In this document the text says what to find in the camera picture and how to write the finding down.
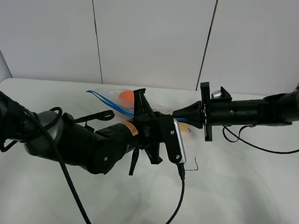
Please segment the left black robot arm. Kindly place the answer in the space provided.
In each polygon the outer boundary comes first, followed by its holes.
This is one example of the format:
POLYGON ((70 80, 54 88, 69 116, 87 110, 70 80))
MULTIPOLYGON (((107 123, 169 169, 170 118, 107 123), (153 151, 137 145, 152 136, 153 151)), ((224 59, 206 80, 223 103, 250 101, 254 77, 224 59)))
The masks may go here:
POLYGON ((77 119, 59 107, 36 114, 0 91, 0 150, 6 152, 22 142, 28 154, 106 174, 129 152, 134 169, 142 149, 152 164, 160 164, 159 145, 164 143, 169 160, 177 164, 181 161, 178 123, 171 115, 152 110, 144 93, 145 89, 134 91, 132 119, 95 130, 88 122, 111 120, 113 111, 77 119))

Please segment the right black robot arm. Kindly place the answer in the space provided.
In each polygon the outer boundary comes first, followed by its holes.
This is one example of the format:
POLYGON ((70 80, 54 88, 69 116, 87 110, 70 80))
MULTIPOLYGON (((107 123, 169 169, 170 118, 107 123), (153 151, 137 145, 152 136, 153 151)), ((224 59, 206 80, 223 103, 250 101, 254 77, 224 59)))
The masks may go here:
POLYGON ((173 117, 204 129, 206 141, 212 141, 213 126, 288 126, 299 121, 299 86, 288 94, 237 101, 224 87, 211 93, 208 82, 201 83, 200 91, 201 101, 173 111, 173 117))

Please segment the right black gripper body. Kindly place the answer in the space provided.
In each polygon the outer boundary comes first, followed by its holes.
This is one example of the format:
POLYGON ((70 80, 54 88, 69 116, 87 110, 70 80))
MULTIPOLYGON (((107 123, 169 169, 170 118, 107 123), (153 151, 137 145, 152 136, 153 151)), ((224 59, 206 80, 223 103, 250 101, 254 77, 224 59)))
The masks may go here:
POLYGON ((191 112, 187 118, 188 124, 197 129, 204 129, 205 141, 212 141, 212 117, 211 95, 209 82, 200 84, 201 101, 191 106, 191 112))

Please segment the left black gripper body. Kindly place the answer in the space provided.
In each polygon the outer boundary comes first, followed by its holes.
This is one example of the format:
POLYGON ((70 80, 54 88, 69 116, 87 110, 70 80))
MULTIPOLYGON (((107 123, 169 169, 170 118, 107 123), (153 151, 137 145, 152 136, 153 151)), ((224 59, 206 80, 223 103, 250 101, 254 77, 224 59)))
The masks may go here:
POLYGON ((134 174, 134 170, 139 158, 139 151, 145 150, 151 164, 160 164, 159 145, 164 143, 167 156, 170 162, 174 160, 173 145, 175 126, 171 115, 165 115, 152 110, 146 97, 145 89, 134 91, 134 115, 132 125, 137 130, 133 135, 130 150, 133 151, 129 175, 134 174))

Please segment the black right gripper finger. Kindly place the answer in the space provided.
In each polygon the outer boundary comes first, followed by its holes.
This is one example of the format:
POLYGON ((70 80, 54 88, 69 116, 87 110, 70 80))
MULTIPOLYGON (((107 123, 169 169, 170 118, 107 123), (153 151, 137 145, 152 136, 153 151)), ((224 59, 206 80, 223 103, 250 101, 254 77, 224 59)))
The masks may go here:
POLYGON ((173 111, 173 117, 186 124, 202 124, 201 106, 197 104, 189 105, 185 108, 173 111))

